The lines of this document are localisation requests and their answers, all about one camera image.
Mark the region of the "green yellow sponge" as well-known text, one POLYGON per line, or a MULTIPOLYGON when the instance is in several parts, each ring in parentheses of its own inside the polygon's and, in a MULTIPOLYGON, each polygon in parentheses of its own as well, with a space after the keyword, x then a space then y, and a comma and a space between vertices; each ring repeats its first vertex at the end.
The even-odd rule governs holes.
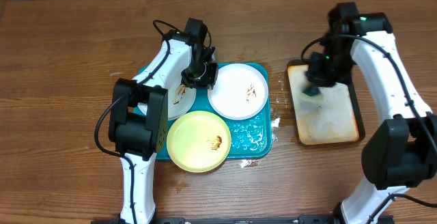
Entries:
POLYGON ((320 88, 317 86, 308 86, 302 90, 302 93, 308 97, 316 97, 321 94, 320 88))

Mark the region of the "white plate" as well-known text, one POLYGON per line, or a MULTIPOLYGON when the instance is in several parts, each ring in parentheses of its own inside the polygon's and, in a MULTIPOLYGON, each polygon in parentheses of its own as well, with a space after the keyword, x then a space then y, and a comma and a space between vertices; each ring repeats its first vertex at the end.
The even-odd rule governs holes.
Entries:
POLYGON ((248 64, 228 64, 218 69, 214 87, 208 90, 212 108, 231 120, 257 115, 268 99, 268 84, 262 73, 248 64))
POLYGON ((168 90, 168 120, 175 120, 188 112, 194 104, 197 90, 181 84, 181 80, 165 84, 168 90))

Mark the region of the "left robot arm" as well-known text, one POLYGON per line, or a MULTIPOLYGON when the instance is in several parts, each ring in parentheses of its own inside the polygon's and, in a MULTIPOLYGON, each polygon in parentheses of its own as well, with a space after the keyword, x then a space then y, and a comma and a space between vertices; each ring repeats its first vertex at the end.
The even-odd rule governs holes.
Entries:
POLYGON ((211 89, 218 76, 216 49, 204 44, 210 32, 202 20, 189 18, 183 30, 171 26, 161 37, 161 49, 143 72, 117 80, 103 113, 124 174, 124 203, 116 223, 154 221, 154 163, 167 138, 171 87, 211 89))

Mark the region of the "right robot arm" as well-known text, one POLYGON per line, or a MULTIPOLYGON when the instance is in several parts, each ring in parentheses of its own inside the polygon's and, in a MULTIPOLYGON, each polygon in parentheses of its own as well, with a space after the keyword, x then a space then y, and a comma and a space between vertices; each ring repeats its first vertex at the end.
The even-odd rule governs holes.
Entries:
POLYGON ((353 2, 328 13, 321 53, 305 60, 307 97, 323 87, 349 84, 358 66, 376 105, 379 127, 363 148, 363 179, 337 205, 335 223, 392 223, 384 210, 436 175, 436 116, 415 89, 384 13, 362 14, 353 2))

